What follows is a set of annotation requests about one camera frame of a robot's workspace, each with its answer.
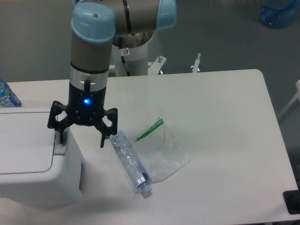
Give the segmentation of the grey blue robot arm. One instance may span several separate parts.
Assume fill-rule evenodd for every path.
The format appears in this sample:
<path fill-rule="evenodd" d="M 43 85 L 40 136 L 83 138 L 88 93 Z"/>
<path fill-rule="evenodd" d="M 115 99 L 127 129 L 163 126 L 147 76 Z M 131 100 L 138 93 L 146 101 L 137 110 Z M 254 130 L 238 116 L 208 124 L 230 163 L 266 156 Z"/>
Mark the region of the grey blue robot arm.
<path fill-rule="evenodd" d="M 113 39 L 168 29 L 177 20 L 173 0 L 75 0 L 73 4 L 68 104 L 54 101 L 47 124 L 61 144 L 73 124 L 95 127 L 101 141 L 117 134 L 118 110 L 104 108 Z"/>

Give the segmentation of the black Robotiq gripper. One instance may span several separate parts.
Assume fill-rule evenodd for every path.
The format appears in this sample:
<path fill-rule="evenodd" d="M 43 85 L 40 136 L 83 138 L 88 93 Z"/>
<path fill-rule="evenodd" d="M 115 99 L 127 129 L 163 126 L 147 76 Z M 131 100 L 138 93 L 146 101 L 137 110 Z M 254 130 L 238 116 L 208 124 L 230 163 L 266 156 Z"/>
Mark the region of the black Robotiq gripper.
<path fill-rule="evenodd" d="M 60 144 L 64 144 L 64 131 L 72 124 L 94 126 L 101 133 L 100 147 L 106 139 L 117 134 L 118 109 L 104 110 L 106 88 L 91 91 L 88 94 L 72 84 L 69 85 L 68 105 L 53 101 L 47 127 L 59 132 Z M 56 116 L 65 112 L 61 121 Z"/>

